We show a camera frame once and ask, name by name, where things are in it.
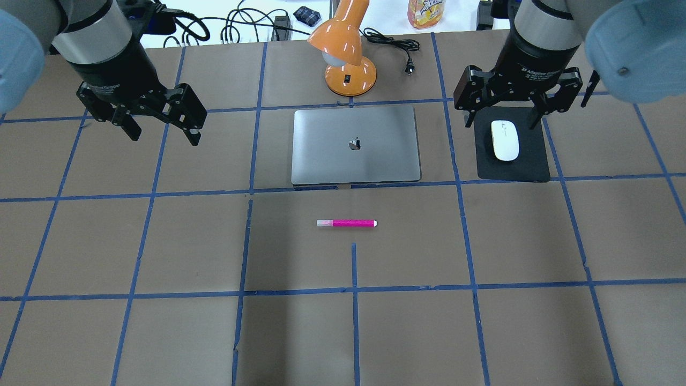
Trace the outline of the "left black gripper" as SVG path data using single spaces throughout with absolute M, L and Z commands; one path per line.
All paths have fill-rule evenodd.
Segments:
M 142 46 L 127 46 L 100 63 L 70 63 L 83 80 L 77 98 L 98 122 L 110 122 L 138 141 L 142 129 L 135 116 L 154 117 L 183 132 L 198 146 L 208 112 L 193 88 L 179 83 L 167 88 Z

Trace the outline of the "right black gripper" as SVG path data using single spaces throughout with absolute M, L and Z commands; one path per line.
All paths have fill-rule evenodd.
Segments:
M 471 64 L 461 74 L 453 103 L 468 112 L 465 127 L 472 127 L 477 112 L 500 102 L 534 103 L 530 130 L 545 115 L 569 110 L 583 85 L 580 69 L 569 66 L 578 48 L 543 49 L 519 35 L 508 35 L 494 68 L 483 71 Z

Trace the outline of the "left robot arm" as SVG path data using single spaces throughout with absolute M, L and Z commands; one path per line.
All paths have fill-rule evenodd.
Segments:
M 197 146 L 206 108 L 190 85 L 164 86 L 140 44 L 173 34 L 180 19 L 198 20 L 159 1 L 2 1 L 2 113 L 22 102 L 54 48 L 81 77 L 76 96 L 98 122 L 137 141 L 134 117 L 155 117 Z

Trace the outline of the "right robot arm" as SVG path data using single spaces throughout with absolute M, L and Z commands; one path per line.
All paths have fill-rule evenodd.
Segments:
M 470 127 L 480 110 L 530 101 L 534 127 L 580 93 L 580 69 L 569 66 L 579 47 L 593 69 L 583 106 L 599 81 L 628 103 L 684 94 L 684 9 L 684 1 L 522 1 L 494 68 L 466 66 L 454 107 Z

